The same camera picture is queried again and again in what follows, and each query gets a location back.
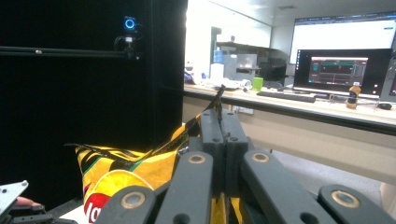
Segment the cup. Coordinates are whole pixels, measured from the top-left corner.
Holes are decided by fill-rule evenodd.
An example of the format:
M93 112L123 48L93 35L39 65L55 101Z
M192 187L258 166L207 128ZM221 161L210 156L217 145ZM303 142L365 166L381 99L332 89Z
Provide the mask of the cup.
M262 77L254 77L252 90L253 91L261 91L263 82L264 82L264 79Z
M247 79L242 79L241 87L245 87L245 88L251 89L251 81L249 81Z

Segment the green cup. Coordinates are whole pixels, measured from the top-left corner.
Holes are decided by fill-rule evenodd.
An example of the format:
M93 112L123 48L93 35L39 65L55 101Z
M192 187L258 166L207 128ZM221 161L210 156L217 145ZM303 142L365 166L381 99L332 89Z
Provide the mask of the green cup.
M263 82L264 82L264 79L262 77L254 77L253 78L252 90L253 91L261 91Z

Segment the floor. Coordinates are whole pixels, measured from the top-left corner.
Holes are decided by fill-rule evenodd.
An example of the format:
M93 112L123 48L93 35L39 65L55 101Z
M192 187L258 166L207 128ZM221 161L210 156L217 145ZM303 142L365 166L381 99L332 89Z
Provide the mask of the floor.
M305 189L315 195L318 195L322 186L339 184L359 191L379 206L382 204L381 182L279 151L273 150L272 153L286 169L295 174L295 177Z

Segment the keyboard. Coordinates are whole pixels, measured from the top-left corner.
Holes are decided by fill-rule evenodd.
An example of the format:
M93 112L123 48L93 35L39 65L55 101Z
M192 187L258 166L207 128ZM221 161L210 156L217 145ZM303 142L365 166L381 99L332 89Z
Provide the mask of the keyboard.
M307 102L307 103L314 103L316 101L316 98L311 95L287 94L287 93L276 92L276 91L259 91L259 92L257 92L257 95L274 97L277 99L284 99L284 100Z

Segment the ceiling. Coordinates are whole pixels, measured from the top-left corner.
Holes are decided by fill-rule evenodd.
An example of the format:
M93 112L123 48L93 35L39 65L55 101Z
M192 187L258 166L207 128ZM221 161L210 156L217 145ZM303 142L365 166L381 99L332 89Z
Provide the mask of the ceiling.
M396 11L396 0L209 0L270 26L293 25L295 18Z

